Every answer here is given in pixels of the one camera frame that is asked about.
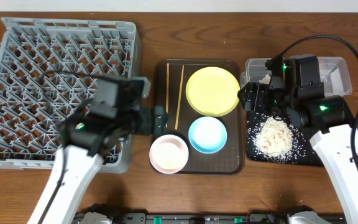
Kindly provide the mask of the light blue bowl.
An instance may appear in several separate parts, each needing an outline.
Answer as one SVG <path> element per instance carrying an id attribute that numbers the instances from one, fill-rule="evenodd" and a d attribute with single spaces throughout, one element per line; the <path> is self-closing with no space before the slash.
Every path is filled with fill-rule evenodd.
<path id="1" fill-rule="evenodd" d="M 196 119 L 190 125 L 188 139 L 198 152 L 214 154 L 226 145 L 227 130 L 219 119 L 204 116 Z"/>

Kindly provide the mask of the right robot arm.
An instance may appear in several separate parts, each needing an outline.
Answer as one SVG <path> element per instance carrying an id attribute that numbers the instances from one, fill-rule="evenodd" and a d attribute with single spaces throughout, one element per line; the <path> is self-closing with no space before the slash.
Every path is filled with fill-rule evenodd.
<path id="1" fill-rule="evenodd" d="M 341 96 L 324 95 L 324 84 L 274 88 L 249 82 L 237 94 L 246 111 L 277 114 L 311 132 L 317 153 L 340 200 L 347 223 L 358 223 L 358 132 Z"/>

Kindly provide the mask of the white cup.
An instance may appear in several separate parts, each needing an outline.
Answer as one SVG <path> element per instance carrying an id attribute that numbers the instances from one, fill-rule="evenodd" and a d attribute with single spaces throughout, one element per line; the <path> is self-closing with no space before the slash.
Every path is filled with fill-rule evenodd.
<path id="1" fill-rule="evenodd" d="M 144 86 L 142 89 L 142 97 L 147 98 L 150 93 L 151 82 L 147 77 L 140 77 L 140 79 L 144 82 Z"/>

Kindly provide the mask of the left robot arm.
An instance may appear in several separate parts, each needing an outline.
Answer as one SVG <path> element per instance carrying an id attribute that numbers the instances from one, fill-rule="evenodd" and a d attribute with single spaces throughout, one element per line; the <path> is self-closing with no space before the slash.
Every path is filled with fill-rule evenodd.
<path id="1" fill-rule="evenodd" d="M 120 110 L 78 108 L 60 127 L 62 146 L 29 223 L 71 223 L 90 182 L 117 143 L 131 134 L 163 134 L 168 114 L 161 106 Z"/>

